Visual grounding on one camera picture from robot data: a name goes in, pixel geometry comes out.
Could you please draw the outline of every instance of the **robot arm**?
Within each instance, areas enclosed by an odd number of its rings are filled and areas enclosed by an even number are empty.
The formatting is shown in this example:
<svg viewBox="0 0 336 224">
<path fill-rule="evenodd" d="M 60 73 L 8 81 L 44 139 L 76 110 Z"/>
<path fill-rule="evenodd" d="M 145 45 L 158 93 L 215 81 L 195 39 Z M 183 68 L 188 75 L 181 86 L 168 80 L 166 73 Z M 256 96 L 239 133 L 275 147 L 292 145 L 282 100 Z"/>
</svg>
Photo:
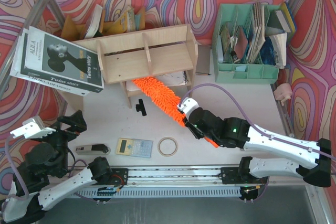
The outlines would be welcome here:
<svg viewBox="0 0 336 224">
<path fill-rule="evenodd" d="M 70 125 L 61 130 L 60 123 Z M 81 111 L 72 116 L 62 116 L 51 127 L 44 127 L 39 117 L 34 117 L 23 123 L 23 126 L 12 131 L 13 137 L 23 135 L 25 138 L 37 138 L 40 144 L 36 145 L 25 155 L 25 161 L 18 169 L 29 195 L 24 196 L 22 185 L 17 177 L 13 176 L 10 195 L 2 204 L 3 220 L 1 223 L 27 224 L 41 219 L 46 211 L 58 202 L 92 184 L 115 185 L 113 172 L 106 158 L 97 157 L 92 163 L 77 175 L 50 188 L 48 175 L 62 178 L 68 170 L 68 142 L 75 139 L 86 130 L 86 123 Z"/>
<path fill-rule="evenodd" d="M 265 135 L 270 136 L 266 137 L 246 120 L 240 118 L 222 120 L 210 111 L 203 110 L 192 98 L 186 98 L 179 110 L 186 116 L 185 126 L 197 139 L 207 137 L 221 147 L 261 150 L 283 157 L 273 159 L 243 157 L 238 169 L 241 177 L 296 176 L 302 177 L 305 182 L 315 186 L 329 187 L 331 185 L 331 159 L 313 151 L 331 154 L 329 140 L 324 138 L 317 142 L 297 140 L 254 125 Z"/>
</svg>

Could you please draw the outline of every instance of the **tape roll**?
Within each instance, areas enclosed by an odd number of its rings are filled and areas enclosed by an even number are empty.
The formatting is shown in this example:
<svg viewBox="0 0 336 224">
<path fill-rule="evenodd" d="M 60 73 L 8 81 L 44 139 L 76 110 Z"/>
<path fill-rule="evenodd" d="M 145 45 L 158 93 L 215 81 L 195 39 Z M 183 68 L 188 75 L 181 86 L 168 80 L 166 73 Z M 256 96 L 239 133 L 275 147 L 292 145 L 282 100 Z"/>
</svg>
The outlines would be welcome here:
<svg viewBox="0 0 336 224">
<path fill-rule="evenodd" d="M 173 141 L 174 144 L 175 144 L 175 150 L 174 150 L 172 153 L 165 154 L 165 153 L 163 153 L 163 152 L 161 151 L 161 149 L 160 149 L 160 146 L 161 146 L 162 142 L 164 142 L 164 141 L 166 141 L 166 140 Z M 162 156 L 164 156 L 164 157 L 171 157 L 171 156 L 173 156 L 173 155 L 177 152 L 177 148 L 178 148 L 178 144 L 177 144 L 177 141 L 176 141 L 174 138 L 172 138 L 172 137 L 164 137 L 164 138 L 162 138 L 162 139 L 159 141 L 159 143 L 158 143 L 158 149 L 157 149 L 157 150 L 159 151 L 159 153 L 160 153 Z"/>
</svg>

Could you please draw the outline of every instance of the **white plastic bracket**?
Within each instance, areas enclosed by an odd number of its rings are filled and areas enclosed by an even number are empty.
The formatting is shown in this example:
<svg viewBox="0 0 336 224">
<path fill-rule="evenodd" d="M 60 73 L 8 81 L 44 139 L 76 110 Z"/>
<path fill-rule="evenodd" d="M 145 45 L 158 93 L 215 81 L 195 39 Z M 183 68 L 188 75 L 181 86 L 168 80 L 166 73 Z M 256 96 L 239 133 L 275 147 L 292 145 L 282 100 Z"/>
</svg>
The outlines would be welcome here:
<svg viewBox="0 0 336 224">
<path fill-rule="evenodd" d="M 45 127 L 43 121 L 39 116 L 35 116 L 33 118 L 29 118 L 28 120 L 22 123 L 23 126 L 17 128 L 10 132 L 13 138 L 17 138 L 19 136 L 24 136 L 26 139 L 28 138 L 40 138 L 55 132 L 55 129 Z"/>
<path fill-rule="evenodd" d="M 187 97 L 186 99 L 184 99 L 181 106 L 177 107 L 180 111 L 182 111 L 185 114 L 187 119 L 189 119 L 189 115 L 191 114 L 191 112 L 196 110 L 199 106 L 194 99 Z"/>
</svg>

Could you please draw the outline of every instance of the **notebook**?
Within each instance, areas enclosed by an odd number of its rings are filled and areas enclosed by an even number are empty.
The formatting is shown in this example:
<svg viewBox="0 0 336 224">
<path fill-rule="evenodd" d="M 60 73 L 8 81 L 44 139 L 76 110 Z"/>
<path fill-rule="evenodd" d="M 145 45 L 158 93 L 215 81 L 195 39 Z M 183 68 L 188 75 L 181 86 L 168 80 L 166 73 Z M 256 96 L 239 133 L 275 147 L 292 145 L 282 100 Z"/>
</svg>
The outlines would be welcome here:
<svg viewBox="0 0 336 224">
<path fill-rule="evenodd" d="M 155 77 L 158 81 L 161 81 L 167 87 L 171 86 L 182 86 L 188 83 L 187 74 L 185 71 L 175 72 L 175 73 L 167 73 L 161 76 Z M 126 89 L 128 91 L 139 90 L 138 86 L 135 85 L 132 81 L 126 82 Z"/>
</svg>

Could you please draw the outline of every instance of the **file organizer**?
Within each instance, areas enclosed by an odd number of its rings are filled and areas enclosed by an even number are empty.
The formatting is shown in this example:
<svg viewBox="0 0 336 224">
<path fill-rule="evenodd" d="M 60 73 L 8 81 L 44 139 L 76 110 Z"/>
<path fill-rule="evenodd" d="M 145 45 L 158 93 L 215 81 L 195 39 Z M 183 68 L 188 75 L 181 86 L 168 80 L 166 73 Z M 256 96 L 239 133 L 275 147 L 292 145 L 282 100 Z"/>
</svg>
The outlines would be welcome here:
<svg viewBox="0 0 336 224">
<path fill-rule="evenodd" d="M 279 5 L 265 5 L 265 26 L 272 10 L 279 9 Z M 215 30 L 212 39 L 213 62 L 215 70 L 215 80 L 220 83 L 254 83 L 254 84 L 273 84 L 278 79 L 279 69 L 276 66 L 265 65 L 261 61 L 260 55 L 254 64 L 248 64 L 246 58 L 241 63 L 219 63 L 217 52 L 218 35 L 221 34 L 226 22 L 236 21 L 236 29 L 234 25 L 230 28 L 230 34 L 237 32 L 237 27 L 242 26 L 244 32 L 247 33 L 253 19 L 253 4 L 221 4 L 219 7 Z M 239 66 L 246 66 L 245 72 L 235 71 Z"/>
</svg>

